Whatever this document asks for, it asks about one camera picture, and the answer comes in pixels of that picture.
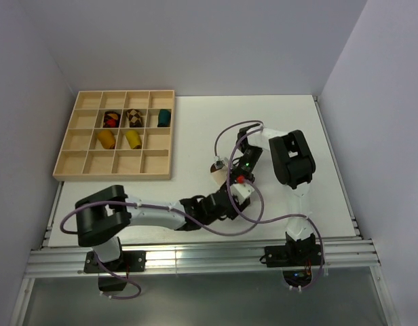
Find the cream brown striped sock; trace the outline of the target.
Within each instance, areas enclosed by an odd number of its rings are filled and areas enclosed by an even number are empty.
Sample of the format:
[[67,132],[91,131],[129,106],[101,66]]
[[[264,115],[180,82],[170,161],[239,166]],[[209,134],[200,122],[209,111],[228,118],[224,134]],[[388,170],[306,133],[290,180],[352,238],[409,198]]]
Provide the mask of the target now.
[[212,164],[210,167],[210,175],[219,187],[222,186],[227,179],[227,166],[224,163]]

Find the yellow bear sock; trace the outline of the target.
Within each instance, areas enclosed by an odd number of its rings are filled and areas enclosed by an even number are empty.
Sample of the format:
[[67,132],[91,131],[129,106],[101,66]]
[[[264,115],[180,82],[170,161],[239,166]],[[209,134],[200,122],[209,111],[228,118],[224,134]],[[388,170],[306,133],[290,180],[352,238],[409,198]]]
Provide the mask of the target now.
[[142,148],[142,141],[141,141],[139,133],[136,130],[127,131],[125,133],[125,137],[127,139],[128,145],[130,146],[130,149]]

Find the mustard yellow sock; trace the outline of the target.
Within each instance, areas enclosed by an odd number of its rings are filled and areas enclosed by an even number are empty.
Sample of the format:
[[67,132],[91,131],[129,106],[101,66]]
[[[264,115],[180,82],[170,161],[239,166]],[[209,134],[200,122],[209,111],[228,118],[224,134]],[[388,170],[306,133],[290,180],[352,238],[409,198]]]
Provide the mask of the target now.
[[97,139],[103,149],[115,149],[115,136],[110,130],[102,130],[97,134]]

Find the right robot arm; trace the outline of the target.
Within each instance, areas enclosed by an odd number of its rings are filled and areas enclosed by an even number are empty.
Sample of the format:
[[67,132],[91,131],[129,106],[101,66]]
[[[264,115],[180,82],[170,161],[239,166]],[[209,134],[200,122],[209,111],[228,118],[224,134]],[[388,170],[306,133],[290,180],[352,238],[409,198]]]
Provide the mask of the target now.
[[[288,192],[290,205],[289,214],[265,221],[261,216],[256,220],[246,217],[238,206],[254,192],[259,198],[263,197],[251,180],[263,151],[269,152],[275,177]],[[236,213],[254,224],[287,220],[286,258],[294,265],[303,263],[315,248],[316,239],[320,237],[309,217],[309,188],[316,163],[303,132],[280,132],[266,128],[262,123],[240,128],[227,168],[227,193]]]

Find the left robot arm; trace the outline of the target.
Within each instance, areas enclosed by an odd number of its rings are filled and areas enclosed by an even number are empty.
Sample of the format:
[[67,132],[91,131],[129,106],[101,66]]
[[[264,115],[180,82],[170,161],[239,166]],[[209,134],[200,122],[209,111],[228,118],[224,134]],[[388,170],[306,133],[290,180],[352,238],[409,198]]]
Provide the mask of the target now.
[[129,197],[124,186],[112,185],[75,204],[77,238],[81,247],[92,247],[108,271],[123,266],[124,254],[117,234],[129,226],[155,226],[174,231],[194,231],[217,220],[235,219],[250,204],[251,187],[226,185],[208,196],[176,202],[143,202]]

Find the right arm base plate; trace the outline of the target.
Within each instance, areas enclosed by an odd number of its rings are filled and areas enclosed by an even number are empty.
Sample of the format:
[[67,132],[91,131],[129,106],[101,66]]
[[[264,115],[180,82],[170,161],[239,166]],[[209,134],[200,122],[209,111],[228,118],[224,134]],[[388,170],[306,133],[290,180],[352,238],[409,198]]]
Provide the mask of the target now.
[[319,266],[322,261],[322,253],[316,244],[311,250],[305,252],[293,252],[286,245],[267,246],[259,261],[268,268],[290,268]]

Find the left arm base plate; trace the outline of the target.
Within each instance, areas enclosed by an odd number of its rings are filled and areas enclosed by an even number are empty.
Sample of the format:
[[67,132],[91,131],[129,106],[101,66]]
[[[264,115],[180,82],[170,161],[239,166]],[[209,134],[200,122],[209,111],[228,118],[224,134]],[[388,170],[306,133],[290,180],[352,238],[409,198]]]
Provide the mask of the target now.
[[[114,273],[143,272],[145,270],[145,263],[145,251],[123,251],[119,259],[103,263],[103,265]],[[93,251],[89,251],[86,255],[83,272],[85,274],[103,273],[103,269],[98,265]]]

